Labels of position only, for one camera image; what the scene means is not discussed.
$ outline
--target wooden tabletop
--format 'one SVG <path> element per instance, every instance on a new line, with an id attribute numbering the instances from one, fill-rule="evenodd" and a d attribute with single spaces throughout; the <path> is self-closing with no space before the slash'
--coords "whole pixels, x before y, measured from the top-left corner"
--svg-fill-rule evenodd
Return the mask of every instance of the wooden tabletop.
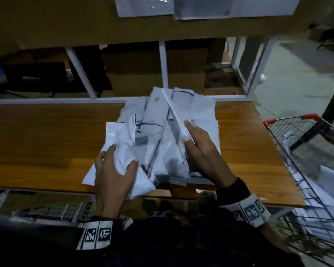
<path id="1" fill-rule="evenodd" d="M 123 104 L 0 105 L 0 188 L 93 193 L 81 184 Z M 221 153 L 264 204 L 305 203 L 252 102 L 217 103 Z M 192 199 L 189 185 L 158 189 L 152 197 Z"/>

